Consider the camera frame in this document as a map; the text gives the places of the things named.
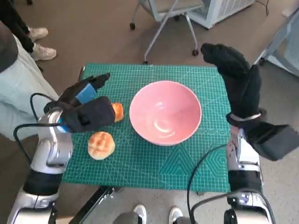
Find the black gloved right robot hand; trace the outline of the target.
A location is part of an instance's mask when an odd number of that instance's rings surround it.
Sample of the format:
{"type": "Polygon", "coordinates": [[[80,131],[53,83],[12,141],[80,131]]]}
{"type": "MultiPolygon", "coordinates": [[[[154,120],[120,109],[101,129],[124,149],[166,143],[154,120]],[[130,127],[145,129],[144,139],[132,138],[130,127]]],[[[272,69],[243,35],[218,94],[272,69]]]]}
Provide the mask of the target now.
{"type": "Polygon", "coordinates": [[[224,80],[233,115],[247,119],[260,113],[261,77],[257,65],[250,65],[243,54],[223,44],[204,43],[204,61],[217,67],[224,80]]]}

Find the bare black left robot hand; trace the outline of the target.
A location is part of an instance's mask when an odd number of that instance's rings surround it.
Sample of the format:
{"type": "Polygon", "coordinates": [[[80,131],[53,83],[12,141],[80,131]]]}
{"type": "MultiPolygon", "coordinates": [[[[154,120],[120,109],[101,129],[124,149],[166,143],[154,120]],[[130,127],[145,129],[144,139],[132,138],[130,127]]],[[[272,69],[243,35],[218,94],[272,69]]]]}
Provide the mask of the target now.
{"type": "Polygon", "coordinates": [[[74,107],[83,105],[96,97],[98,89],[102,88],[109,78],[110,73],[106,73],[80,80],[67,88],[57,102],[63,102],[74,107]]]}

